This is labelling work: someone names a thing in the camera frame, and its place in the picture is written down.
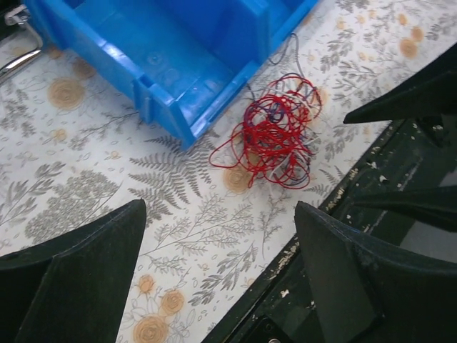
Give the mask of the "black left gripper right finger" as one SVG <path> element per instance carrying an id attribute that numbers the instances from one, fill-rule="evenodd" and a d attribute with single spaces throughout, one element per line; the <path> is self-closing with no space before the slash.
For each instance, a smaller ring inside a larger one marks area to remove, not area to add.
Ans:
<path id="1" fill-rule="evenodd" d="M 294 222 L 326 342 L 456 341 L 456 264 L 389 244 L 305 202 Z"/>

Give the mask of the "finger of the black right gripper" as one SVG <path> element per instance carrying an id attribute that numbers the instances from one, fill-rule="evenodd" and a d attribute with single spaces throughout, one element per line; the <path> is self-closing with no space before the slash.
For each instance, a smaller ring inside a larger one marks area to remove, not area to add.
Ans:
<path id="1" fill-rule="evenodd" d="M 456 185 L 361 195 L 353 204 L 392 211 L 439 229 L 456 228 Z"/>
<path id="2" fill-rule="evenodd" d="M 456 145 L 456 46 L 379 98 L 349 112 L 343 122 L 441 119 L 444 141 Z"/>

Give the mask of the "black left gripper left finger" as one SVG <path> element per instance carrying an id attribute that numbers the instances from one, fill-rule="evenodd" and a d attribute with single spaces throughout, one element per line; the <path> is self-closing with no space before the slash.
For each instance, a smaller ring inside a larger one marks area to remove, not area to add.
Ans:
<path id="1" fill-rule="evenodd" d="M 1 257 L 2 342 L 115 342 L 146 227 L 133 200 Z"/>

